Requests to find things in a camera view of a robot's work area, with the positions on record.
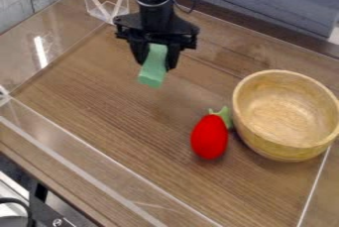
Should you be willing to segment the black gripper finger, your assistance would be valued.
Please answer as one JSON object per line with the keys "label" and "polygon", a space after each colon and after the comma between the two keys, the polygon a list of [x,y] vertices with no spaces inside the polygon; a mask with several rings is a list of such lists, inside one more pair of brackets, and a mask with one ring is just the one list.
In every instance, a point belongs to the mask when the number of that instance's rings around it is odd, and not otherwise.
{"label": "black gripper finger", "polygon": [[138,64],[144,64],[149,52],[148,43],[144,40],[132,40],[129,43],[129,47],[136,62]]}
{"label": "black gripper finger", "polygon": [[166,48],[168,48],[168,53],[165,58],[165,68],[170,70],[177,65],[181,48],[177,44],[170,44],[166,46]]}

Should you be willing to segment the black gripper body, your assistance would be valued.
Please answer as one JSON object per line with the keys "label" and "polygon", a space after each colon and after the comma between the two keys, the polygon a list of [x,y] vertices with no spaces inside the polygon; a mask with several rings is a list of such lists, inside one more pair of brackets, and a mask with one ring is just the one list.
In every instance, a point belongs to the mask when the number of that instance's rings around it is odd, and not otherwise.
{"label": "black gripper body", "polygon": [[198,27],[176,14],[165,18],[130,13],[116,16],[112,22],[116,37],[129,43],[177,45],[180,49],[193,49],[197,45]]}

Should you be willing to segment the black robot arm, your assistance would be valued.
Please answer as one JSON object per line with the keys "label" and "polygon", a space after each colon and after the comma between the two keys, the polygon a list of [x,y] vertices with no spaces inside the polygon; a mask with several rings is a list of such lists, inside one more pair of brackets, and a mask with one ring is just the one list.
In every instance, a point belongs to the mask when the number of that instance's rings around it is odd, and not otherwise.
{"label": "black robot arm", "polygon": [[114,16],[116,37],[126,40],[133,58],[144,65],[150,45],[166,49],[164,67],[170,70],[178,62],[180,52],[197,46],[200,28],[174,12],[174,0],[134,0],[138,11]]}

